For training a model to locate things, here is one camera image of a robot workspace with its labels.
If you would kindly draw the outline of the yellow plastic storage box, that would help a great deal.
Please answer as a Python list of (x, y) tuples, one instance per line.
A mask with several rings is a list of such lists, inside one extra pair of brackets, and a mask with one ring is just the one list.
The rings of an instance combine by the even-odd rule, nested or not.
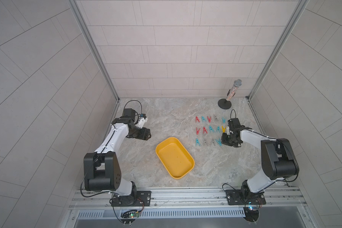
[(195, 160), (175, 137), (170, 137), (156, 146), (155, 152), (168, 174), (178, 180), (195, 166)]

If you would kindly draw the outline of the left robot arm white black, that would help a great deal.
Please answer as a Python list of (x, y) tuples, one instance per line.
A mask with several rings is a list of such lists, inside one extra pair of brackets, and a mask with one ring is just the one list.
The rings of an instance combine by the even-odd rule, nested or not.
[(120, 197), (135, 197), (135, 183), (122, 177), (117, 152), (126, 138), (147, 141), (152, 135), (145, 128), (146, 114), (138, 114), (134, 109), (126, 108), (123, 116), (111, 123), (108, 136), (93, 153), (84, 156), (84, 178), (81, 189), (94, 192), (111, 192)]

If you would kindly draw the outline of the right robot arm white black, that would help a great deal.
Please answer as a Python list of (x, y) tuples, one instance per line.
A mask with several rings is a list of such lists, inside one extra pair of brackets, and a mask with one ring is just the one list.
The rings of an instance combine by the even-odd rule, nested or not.
[(248, 199), (262, 193), (275, 182), (287, 182), (299, 174), (299, 166), (290, 142), (285, 138), (272, 138), (241, 125), (238, 118), (228, 120), (226, 132), (222, 134), (224, 145), (240, 147), (248, 143), (261, 151), (261, 169), (241, 186), (241, 195)]

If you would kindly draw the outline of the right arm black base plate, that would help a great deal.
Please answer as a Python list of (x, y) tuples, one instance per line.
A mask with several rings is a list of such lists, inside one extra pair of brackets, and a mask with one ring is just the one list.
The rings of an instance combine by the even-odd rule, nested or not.
[(228, 205), (265, 205), (266, 198), (264, 192), (251, 193), (241, 192), (240, 190), (225, 190)]

